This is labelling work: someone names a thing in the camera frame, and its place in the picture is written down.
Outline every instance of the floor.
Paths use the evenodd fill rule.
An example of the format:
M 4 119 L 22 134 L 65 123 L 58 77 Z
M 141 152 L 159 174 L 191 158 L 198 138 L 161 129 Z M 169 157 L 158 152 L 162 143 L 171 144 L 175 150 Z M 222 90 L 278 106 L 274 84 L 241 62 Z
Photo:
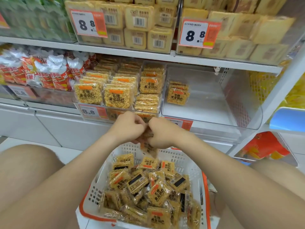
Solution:
M 65 164 L 70 162 L 73 158 L 75 158 L 82 152 L 81 150 L 74 150 L 74 149 L 68 149 L 68 148 L 57 147 L 57 146 L 52 146 L 52 145 L 45 145 L 45 144 L 24 141 L 24 140 L 19 140 L 19 139 L 14 139 L 14 138 L 7 138 L 2 143 L 0 142 L 0 153 L 12 146 L 21 145 L 21 144 L 35 144 L 35 145 L 45 146 L 45 147 L 53 150 L 56 153 L 56 155 L 59 157 L 59 159 Z M 294 153 L 294 155 L 299 162 L 299 169 L 305 174 L 305 154 Z M 117 229 L 121 228 L 118 226 L 113 227 L 113 226 L 111 226 L 111 224 L 106 224 L 106 223 L 102 223 L 102 222 L 98 222 L 95 220 L 85 218 L 81 215 L 81 213 L 79 212 L 78 209 L 76 210 L 76 215 L 78 218 L 78 223 L 79 223 L 80 229 L 101 229 L 101 228 L 102 229 L 111 229 L 111 228 L 115 228 L 115 227 Z

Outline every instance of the white metal shelf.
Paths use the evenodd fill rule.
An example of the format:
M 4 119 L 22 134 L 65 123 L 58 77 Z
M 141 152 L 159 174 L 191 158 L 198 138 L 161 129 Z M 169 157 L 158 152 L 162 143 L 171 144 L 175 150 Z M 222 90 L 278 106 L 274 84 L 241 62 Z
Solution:
M 232 68 L 232 69 L 270 72 L 275 74 L 279 74 L 282 70 L 282 67 L 279 66 L 176 55 L 175 51 L 171 51 L 170 54 L 161 54 L 161 53 L 153 53 L 146 51 L 133 51 L 127 49 L 80 45 L 78 43 L 50 42 L 50 41 L 42 41 L 35 39 L 11 38 L 11 37 L 3 37 L 3 36 L 0 36 L 0 42 L 50 47 L 50 48 L 58 48 L 65 50 L 86 51 L 86 52 L 101 53 L 108 55 L 135 57 L 142 59 L 154 59 L 154 60 L 167 61 L 167 62 L 181 62 L 181 63 L 204 65 L 204 66 L 219 66 L 219 67 Z

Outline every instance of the price tag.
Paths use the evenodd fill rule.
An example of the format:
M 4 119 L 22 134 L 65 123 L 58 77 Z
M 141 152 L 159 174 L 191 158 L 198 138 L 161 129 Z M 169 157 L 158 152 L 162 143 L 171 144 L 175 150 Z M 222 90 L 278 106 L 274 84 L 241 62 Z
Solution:
M 182 119 L 170 118 L 170 117 L 165 117 L 165 118 L 187 131 L 190 131 L 193 124 L 193 121 L 189 121 L 189 120 L 182 120 Z
M 9 25 L 6 23 L 3 16 L 0 14 L 0 28 L 2 29 L 10 29 Z
M 184 19 L 179 45 L 212 49 L 220 28 L 218 22 Z
M 86 104 L 78 104 L 78 106 L 83 116 L 108 119 L 107 112 L 104 107 Z
M 35 94 L 32 92 L 30 87 L 22 87 L 15 85 L 8 85 L 8 87 L 15 93 L 16 96 L 22 98 L 36 99 Z
M 104 13 L 70 10 L 74 26 L 79 35 L 107 38 Z

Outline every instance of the white plastic basket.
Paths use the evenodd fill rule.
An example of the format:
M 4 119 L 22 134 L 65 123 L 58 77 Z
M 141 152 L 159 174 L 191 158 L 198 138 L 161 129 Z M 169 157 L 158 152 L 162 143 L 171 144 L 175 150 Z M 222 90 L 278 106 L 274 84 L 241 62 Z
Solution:
M 108 174 L 112 170 L 112 162 L 115 161 L 115 157 L 122 154 L 133 153 L 135 156 L 135 165 L 139 164 L 144 154 L 140 150 L 139 144 L 135 145 L 133 143 L 126 143 L 120 145 L 106 159 L 105 163 L 102 165 L 99 173 L 96 175 L 95 179 L 92 181 L 91 186 L 84 196 L 83 200 L 79 205 L 81 214 L 84 217 L 94 219 L 97 221 L 104 221 L 112 223 L 112 225 L 117 225 L 123 228 L 129 229 L 141 229 L 144 227 L 136 226 L 133 224 L 117 221 L 115 219 L 106 219 L 101 217 L 98 211 L 98 202 L 101 197 L 102 190 L 108 185 L 107 179 Z M 191 191 L 193 193 L 194 199 L 201 204 L 201 222 L 200 229 L 211 229 L 210 226 L 210 199 L 207 178 L 199 167 L 191 160 L 185 153 L 176 148 L 169 148 L 165 150 L 159 150 L 158 158 L 160 160 L 167 160 L 175 162 L 175 168 L 180 174 L 188 174 L 190 178 Z M 180 227 L 187 228 L 186 217 L 181 219 Z

